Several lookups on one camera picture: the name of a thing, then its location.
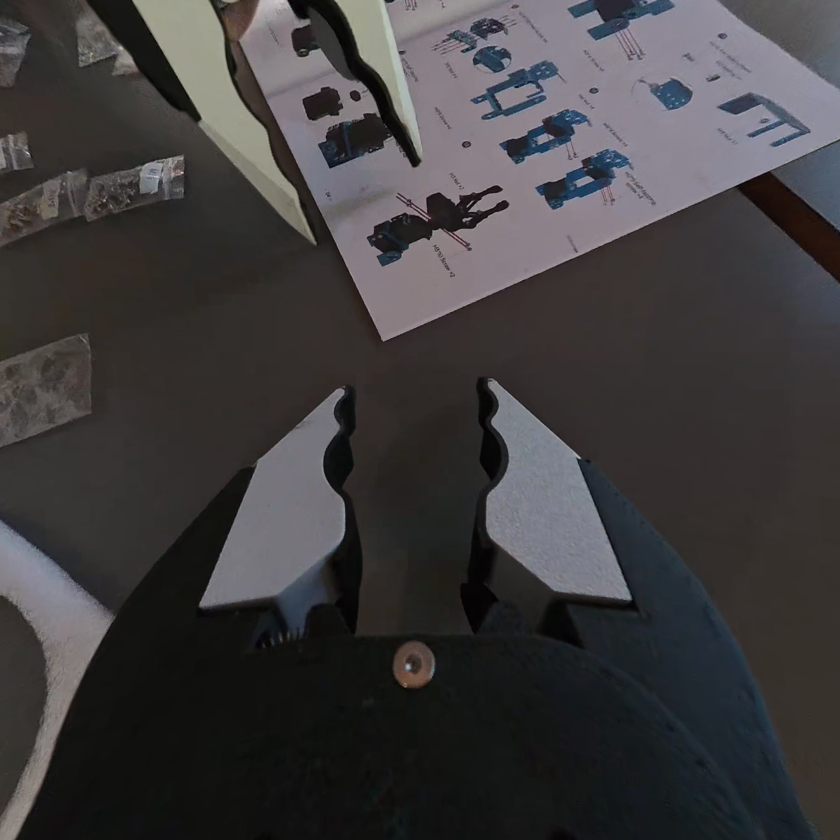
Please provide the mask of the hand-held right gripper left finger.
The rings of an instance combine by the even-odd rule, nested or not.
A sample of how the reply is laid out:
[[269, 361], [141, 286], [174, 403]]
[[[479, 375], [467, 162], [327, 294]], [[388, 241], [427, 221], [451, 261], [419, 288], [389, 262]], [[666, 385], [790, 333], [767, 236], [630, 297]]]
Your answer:
[[363, 559], [350, 495], [355, 390], [332, 392], [253, 468], [220, 550], [200, 613], [273, 616], [280, 636], [302, 636], [328, 607], [358, 627]]

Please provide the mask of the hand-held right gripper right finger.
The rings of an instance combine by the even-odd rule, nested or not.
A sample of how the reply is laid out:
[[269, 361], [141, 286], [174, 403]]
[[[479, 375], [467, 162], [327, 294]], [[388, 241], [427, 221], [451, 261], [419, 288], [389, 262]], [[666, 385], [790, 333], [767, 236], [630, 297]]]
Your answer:
[[476, 384], [486, 474], [459, 593], [474, 634], [576, 634], [571, 606], [634, 599], [581, 458], [497, 380]]

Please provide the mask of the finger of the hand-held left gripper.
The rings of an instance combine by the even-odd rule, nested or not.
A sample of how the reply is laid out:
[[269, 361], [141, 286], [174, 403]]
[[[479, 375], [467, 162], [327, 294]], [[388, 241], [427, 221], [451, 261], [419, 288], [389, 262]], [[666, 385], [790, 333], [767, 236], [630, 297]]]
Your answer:
[[143, 23], [198, 113], [198, 126], [273, 210], [310, 244], [317, 239], [295, 186], [282, 174], [266, 127], [243, 100], [228, 39], [212, 2], [135, 1]]
[[315, 41], [344, 78], [372, 95], [381, 119], [411, 166], [423, 157], [421, 136], [391, 19], [383, 1], [290, 1]]

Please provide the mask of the clear plastic screw bag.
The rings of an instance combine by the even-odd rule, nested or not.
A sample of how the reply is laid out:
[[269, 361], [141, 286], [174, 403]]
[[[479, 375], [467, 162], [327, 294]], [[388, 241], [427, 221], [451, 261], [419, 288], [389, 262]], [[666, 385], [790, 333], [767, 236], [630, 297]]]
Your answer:
[[0, 140], [0, 174], [23, 172], [35, 168], [25, 131], [9, 133]]
[[81, 69], [119, 56], [121, 45], [87, 3], [79, 2], [75, 16], [77, 64]]
[[25, 24], [1, 16], [1, 89], [14, 86], [31, 36]]
[[84, 214], [88, 170], [67, 171], [1, 204], [1, 247]]

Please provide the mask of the screw bag with white label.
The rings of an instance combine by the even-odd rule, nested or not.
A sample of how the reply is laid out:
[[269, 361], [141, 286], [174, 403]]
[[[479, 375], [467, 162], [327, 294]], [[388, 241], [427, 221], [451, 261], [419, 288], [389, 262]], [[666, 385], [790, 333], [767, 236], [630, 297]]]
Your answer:
[[88, 184], [84, 218], [94, 222], [134, 208], [183, 199], [185, 163], [185, 156], [179, 154], [93, 177]]

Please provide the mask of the white foam packing piece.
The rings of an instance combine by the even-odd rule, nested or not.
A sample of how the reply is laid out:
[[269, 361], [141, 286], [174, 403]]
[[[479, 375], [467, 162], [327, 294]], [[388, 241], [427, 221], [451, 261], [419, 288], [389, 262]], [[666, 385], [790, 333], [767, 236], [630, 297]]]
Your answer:
[[30, 625], [45, 657], [46, 697], [34, 747], [2, 813], [1, 838], [15, 839], [44, 783], [71, 702], [113, 614], [4, 522], [1, 594]]

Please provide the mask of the printed assembly instruction sheet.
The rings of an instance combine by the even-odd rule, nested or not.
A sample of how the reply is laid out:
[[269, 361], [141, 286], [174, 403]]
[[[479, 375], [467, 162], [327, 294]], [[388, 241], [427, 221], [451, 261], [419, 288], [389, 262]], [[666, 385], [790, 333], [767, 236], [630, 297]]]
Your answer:
[[422, 138], [290, 2], [242, 46], [388, 340], [838, 140], [838, 86], [720, 2], [381, 2]]

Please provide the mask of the large clear plastic parts bag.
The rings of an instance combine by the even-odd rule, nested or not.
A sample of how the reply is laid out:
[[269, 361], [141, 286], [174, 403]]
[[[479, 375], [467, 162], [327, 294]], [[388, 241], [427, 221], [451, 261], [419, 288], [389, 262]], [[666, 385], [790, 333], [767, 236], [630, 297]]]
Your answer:
[[92, 412], [87, 333], [1, 362], [1, 446], [22, 442]]

